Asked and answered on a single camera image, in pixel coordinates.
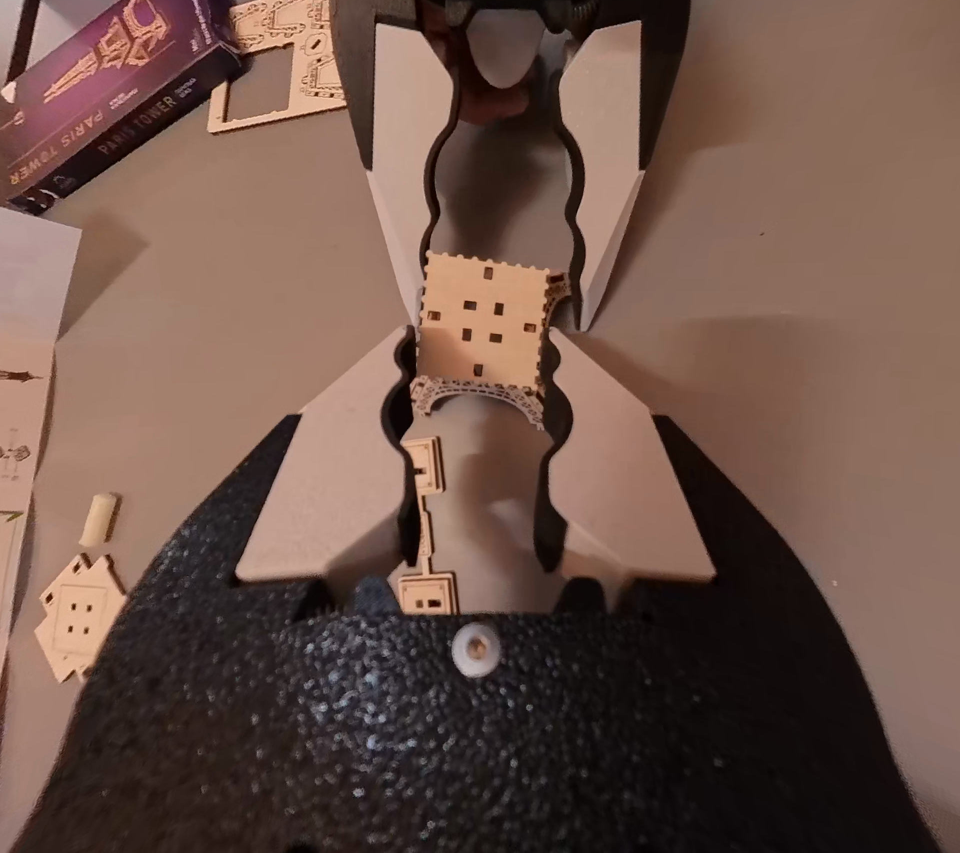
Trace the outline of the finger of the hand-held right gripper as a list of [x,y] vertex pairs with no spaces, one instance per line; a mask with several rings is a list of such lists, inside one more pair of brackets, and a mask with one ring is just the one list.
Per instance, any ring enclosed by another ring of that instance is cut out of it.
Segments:
[[419,31],[375,28],[367,181],[410,324],[419,327],[426,250],[440,216],[437,157],[453,124],[454,82]]
[[641,21],[602,27],[568,44],[558,106],[582,165],[581,332],[601,306],[642,185],[641,93]]

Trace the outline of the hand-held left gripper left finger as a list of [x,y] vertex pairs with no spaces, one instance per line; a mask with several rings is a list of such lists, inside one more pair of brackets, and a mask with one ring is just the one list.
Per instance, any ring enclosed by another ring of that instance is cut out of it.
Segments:
[[417,563],[416,338],[400,326],[301,410],[244,552],[243,583],[320,578],[342,601],[366,576]]

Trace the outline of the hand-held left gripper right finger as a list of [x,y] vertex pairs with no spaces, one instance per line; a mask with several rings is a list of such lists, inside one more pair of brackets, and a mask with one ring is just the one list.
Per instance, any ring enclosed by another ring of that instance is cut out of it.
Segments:
[[649,408],[556,328],[542,359],[550,447],[537,474],[534,553],[543,570],[597,580],[612,601],[638,581],[714,580]]

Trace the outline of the wooden tower base model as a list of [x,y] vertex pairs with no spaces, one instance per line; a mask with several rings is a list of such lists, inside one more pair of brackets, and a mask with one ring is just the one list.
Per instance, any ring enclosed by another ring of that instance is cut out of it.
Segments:
[[417,329],[414,413],[454,396],[512,405],[544,429],[542,354],[550,320],[571,295],[566,273],[429,251]]

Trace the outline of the person's right hand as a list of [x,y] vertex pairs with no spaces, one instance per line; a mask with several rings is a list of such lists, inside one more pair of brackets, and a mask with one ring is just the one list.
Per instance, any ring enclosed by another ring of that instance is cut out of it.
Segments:
[[525,75],[509,88],[490,84],[481,74],[466,74],[461,79],[458,120],[484,127],[523,115],[531,102],[533,73]]

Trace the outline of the wooden parts sheet with window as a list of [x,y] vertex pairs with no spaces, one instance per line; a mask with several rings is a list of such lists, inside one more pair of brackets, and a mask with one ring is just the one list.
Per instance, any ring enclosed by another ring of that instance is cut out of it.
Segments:
[[292,50],[288,101],[281,110],[228,119],[231,83],[223,82],[210,96],[209,133],[265,126],[346,107],[333,50],[330,0],[252,0],[232,7],[229,18],[242,54]]

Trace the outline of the small pale wax stick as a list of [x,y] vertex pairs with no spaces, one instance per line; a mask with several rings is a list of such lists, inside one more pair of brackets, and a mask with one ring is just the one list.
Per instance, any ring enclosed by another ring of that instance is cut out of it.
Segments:
[[78,545],[84,550],[104,546],[112,534],[120,497],[112,492],[95,494],[83,523]]

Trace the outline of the wooden cross-shaped plate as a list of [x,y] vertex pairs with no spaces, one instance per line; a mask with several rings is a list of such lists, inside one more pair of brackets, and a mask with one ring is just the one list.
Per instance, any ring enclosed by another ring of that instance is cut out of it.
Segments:
[[87,676],[126,599],[109,555],[74,556],[46,588],[34,636],[58,683]]

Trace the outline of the dark puzzle box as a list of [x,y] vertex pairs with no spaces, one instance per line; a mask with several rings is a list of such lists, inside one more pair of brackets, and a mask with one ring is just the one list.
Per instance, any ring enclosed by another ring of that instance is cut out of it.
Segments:
[[41,215],[236,78],[233,0],[118,0],[2,88],[2,205]]

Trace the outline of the paper instruction sheet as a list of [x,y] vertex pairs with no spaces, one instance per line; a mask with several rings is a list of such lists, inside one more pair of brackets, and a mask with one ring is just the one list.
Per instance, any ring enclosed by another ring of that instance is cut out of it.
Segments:
[[81,231],[1,210],[1,663]]

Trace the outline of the black strip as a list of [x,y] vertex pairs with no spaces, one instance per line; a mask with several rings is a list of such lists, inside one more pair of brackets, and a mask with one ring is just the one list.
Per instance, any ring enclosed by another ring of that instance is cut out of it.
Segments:
[[41,3],[42,0],[22,0],[21,2],[13,45],[7,62],[5,83],[18,79],[28,67]]

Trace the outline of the wooden four-square connector frame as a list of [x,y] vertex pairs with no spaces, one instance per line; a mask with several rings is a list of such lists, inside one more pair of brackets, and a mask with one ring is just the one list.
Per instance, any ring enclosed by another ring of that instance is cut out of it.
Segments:
[[400,609],[412,615],[458,615],[457,580],[453,571],[433,569],[433,524],[426,500],[446,489],[440,439],[405,439],[402,445],[414,466],[420,533],[415,570],[396,583]]

